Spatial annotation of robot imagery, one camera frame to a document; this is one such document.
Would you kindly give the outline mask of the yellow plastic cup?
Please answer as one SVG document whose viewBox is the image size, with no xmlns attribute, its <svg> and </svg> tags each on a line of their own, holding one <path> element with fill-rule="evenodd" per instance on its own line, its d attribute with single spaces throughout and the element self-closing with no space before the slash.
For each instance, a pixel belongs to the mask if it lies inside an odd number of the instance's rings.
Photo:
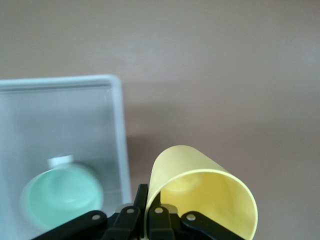
<svg viewBox="0 0 320 240">
<path fill-rule="evenodd" d="M 176 207 L 177 214 L 200 212 L 244 240 L 253 240 L 258 207 L 249 188 L 199 150 L 176 145 L 154 161 L 145 210 L 156 197 Z"/>
</svg>

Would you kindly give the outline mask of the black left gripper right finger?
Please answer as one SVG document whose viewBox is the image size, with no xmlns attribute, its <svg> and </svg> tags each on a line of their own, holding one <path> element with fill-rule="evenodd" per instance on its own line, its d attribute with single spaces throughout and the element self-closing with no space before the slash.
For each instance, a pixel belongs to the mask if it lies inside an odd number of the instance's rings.
<svg viewBox="0 0 320 240">
<path fill-rule="evenodd" d="M 172 205 L 159 205 L 148 211 L 149 240 L 245 240 L 197 211 L 179 216 Z"/>
</svg>

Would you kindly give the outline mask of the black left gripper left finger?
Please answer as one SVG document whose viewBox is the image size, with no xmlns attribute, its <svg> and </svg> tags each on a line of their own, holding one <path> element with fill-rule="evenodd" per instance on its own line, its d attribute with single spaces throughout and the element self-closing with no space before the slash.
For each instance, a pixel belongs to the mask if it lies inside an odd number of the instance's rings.
<svg viewBox="0 0 320 240">
<path fill-rule="evenodd" d="M 148 185 L 140 184 L 134 202 L 112 216 L 92 210 L 32 240 L 140 240 L 147 196 Z"/>
</svg>

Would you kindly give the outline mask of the brown table cover sheet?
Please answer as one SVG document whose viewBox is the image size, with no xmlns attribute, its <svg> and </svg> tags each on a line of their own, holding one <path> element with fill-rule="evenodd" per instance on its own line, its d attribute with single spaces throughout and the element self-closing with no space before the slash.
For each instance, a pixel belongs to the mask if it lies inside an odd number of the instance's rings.
<svg viewBox="0 0 320 240">
<path fill-rule="evenodd" d="M 320 240 L 320 0 L 0 0 L 0 79 L 102 74 L 133 192 L 188 145 L 248 186 L 254 240 Z"/>
</svg>

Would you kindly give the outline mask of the clear plastic bin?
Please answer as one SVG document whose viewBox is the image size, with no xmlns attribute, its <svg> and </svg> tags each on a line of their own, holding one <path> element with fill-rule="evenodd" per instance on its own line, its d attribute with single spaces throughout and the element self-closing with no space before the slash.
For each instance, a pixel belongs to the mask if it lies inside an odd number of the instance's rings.
<svg viewBox="0 0 320 240">
<path fill-rule="evenodd" d="M 0 80 L 0 240 L 42 234 L 23 215 L 21 193 L 50 159 L 65 156 L 94 170 L 106 214 L 132 200 L 119 78 Z"/>
</svg>

